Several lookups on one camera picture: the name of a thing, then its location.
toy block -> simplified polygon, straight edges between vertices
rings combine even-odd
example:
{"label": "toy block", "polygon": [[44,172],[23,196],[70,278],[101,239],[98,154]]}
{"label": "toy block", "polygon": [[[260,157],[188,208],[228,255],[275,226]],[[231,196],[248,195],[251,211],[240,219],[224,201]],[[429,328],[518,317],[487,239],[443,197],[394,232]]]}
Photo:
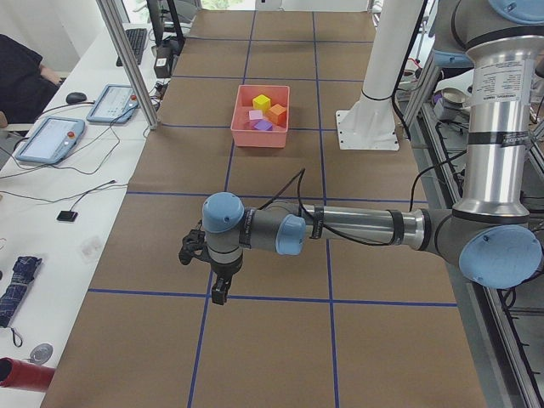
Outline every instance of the toy block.
{"label": "toy block", "polygon": [[250,110],[249,111],[249,125],[254,128],[255,125],[258,123],[258,121],[262,121],[264,119],[263,111],[262,110]]}
{"label": "toy block", "polygon": [[287,119],[287,109],[279,104],[275,104],[266,111],[266,116],[272,123],[278,126],[285,126]]}
{"label": "toy block", "polygon": [[262,121],[258,121],[257,124],[253,127],[255,130],[272,130],[272,123],[269,121],[263,119]]}
{"label": "toy block", "polygon": [[253,98],[253,109],[259,109],[263,113],[266,113],[270,109],[270,98],[266,95],[260,94],[259,96]]}

black umbrella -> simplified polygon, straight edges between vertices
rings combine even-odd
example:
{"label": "black umbrella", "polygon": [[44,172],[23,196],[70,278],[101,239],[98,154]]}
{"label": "black umbrella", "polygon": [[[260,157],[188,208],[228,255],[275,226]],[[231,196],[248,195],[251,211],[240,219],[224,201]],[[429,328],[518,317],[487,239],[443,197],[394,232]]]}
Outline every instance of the black umbrella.
{"label": "black umbrella", "polygon": [[14,275],[6,292],[0,297],[0,327],[8,327],[15,310],[26,293],[28,285],[34,281],[41,258],[18,257],[14,266]]}

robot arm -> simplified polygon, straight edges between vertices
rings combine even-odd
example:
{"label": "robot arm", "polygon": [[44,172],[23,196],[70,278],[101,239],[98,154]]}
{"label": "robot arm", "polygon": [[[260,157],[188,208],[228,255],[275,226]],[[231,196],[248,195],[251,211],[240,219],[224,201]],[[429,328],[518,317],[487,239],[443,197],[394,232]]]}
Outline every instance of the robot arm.
{"label": "robot arm", "polygon": [[305,236],[409,245],[441,256],[468,279],[493,288],[516,286],[535,273],[541,245],[525,228],[529,212],[519,196],[530,83],[544,49],[544,2],[442,0],[436,24],[435,53],[449,53],[450,62],[466,53],[474,65],[463,198],[452,210],[399,212],[282,201],[255,209],[244,208],[230,193],[212,195],[201,226],[184,238],[179,258],[182,264],[197,258],[212,265],[218,276],[214,303],[226,302],[243,249],[297,255]]}

black mouse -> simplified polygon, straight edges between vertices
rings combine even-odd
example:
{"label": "black mouse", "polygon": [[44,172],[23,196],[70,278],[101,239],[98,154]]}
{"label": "black mouse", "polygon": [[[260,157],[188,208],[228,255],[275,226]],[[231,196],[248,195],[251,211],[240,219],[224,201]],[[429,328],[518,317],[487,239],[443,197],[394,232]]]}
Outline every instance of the black mouse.
{"label": "black mouse", "polygon": [[66,103],[68,105],[77,104],[87,100],[87,95],[83,92],[72,92],[66,96]]}

white desk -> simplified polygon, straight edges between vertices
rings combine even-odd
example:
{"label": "white desk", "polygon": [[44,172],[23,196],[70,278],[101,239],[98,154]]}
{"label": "white desk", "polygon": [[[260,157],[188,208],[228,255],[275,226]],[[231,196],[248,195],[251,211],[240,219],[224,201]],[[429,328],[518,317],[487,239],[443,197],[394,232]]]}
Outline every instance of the white desk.
{"label": "white desk", "polygon": [[[140,65],[149,90],[156,81],[151,45],[148,39]],[[64,105],[65,97],[70,92],[83,92],[88,100],[95,100],[108,83],[129,84],[124,69],[116,67],[116,58],[109,34],[104,29],[48,108]],[[83,105],[55,110],[50,115],[85,118],[90,109],[91,105]],[[75,149],[98,138],[106,128],[87,124],[85,134]],[[112,179],[117,180],[118,184],[126,184],[144,147],[143,133],[146,128],[147,122],[141,110],[136,110],[126,124],[114,126],[121,143],[93,175],[42,168],[25,175],[0,179],[0,190],[56,200],[91,190]],[[59,166],[93,171],[115,143],[115,135],[108,131]],[[0,177],[21,172],[10,160],[0,172]],[[60,223],[56,217],[59,211],[68,210],[76,199],[46,204],[3,194],[0,201],[0,270],[3,272],[0,292],[5,292],[18,256],[36,256],[43,258],[43,262],[10,323],[22,335],[24,344],[16,348],[12,343],[11,331],[0,330],[0,357],[23,360],[39,343],[51,343],[54,354],[46,366],[57,366],[126,189],[114,187],[86,195],[74,208],[79,216],[73,224]],[[42,393],[0,388],[0,406],[38,407],[43,396]]]}

